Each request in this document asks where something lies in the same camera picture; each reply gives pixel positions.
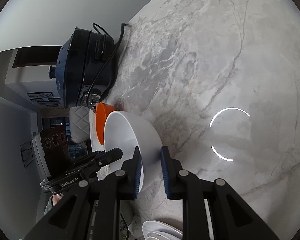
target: black bracket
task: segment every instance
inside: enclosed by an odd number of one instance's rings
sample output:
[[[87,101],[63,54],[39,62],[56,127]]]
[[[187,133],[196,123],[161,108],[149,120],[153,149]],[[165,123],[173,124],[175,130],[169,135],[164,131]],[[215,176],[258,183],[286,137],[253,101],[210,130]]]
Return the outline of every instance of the black bracket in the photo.
[[[99,202],[92,239],[119,239],[120,200],[137,197],[140,172],[141,155],[136,147],[133,158],[124,161],[121,170],[104,180],[81,180],[71,187],[23,240],[86,240],[95,200]]]
[[[114,148],[108,152],[93,152],[85,155],[72,165],[58,177],[43,180],[40,185],[44,192],[51,191],[53,194],[68,191],[73,185],[79,183],[80,180],[89,180],[91,174],[95,177],[95,173],[100,168],[122,158],[122,150]]]
[[[166,146],[161,149],[161,165],[167,197],[183,200],[183,240],[210,239],[204,199],[215,240],[279,240],[225,180],[210,182],[183,170]]]

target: framed picture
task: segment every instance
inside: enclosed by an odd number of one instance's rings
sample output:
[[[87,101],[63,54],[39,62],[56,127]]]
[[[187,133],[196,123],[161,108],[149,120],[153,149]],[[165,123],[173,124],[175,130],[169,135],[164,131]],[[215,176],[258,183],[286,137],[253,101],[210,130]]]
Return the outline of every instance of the framed picture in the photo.
[[[27,93],[30,98],[53,98],[52,92]]]
[[[21,158],[24,168],[26,168],[33,161],[31,141],[20,145]]]
[[[48,98],[50,102],[59,102],[61,98]]]
[[[43,98],[31,98],[30,99],[32,102],[42,102]]]

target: white bowl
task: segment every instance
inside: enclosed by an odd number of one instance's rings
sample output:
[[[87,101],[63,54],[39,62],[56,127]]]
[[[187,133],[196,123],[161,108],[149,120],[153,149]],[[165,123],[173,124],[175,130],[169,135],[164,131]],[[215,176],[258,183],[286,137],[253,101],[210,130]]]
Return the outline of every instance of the white bowl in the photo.
[[[163,237],[157,238],[157,237],[154,237],[154,236],[148,236],[148,237],[147,237],[147,240],[166,240],[166,239],[163,238]]]
[[[144,238],[147,239],[148,233],[152,231],[165,232],[179,239],[182,239],[182,232],[179,229],[174,228],[173,226],[156,220],[145,221],[142,225],[142,233]]]
[[[122,159],[111,163],[110,170],[121,169],[125,160],[133,157],[134,149],[139,147],[142,169],[139,192],[149,187],[161,172],[161,139],[152,124],[142,117],[123,111],[114,111],[106,119],[104,131],[105,151],[120,148]]]
[[[146,235],[146,239],[150,240],[151,237],[159,239],[159,240],[181,240],[182,238],[175,237],[169,233],[160,232],[160,231],[152,231]]]

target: stacked white plate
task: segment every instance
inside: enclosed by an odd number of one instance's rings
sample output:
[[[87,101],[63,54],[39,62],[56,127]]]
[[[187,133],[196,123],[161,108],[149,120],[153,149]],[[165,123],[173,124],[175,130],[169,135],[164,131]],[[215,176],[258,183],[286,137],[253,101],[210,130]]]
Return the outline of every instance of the stacked white plate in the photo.
[[[156,220],[144,222],[142,233],[146,240],[182,240],[180,230]]]

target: orange bowl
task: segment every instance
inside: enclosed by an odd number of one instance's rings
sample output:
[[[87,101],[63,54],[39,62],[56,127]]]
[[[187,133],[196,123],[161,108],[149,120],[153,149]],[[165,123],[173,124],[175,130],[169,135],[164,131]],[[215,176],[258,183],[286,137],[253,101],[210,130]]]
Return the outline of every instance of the orange bowl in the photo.
[[[98,103],[96,108],[96,130],[97,130],[97,137],[99,143],[104,145],[105,142],[103,140],[103,133],[105,130],[105,123],[108,115],[115,111],[115,107],[111,105],[107,105],[104,103]]]

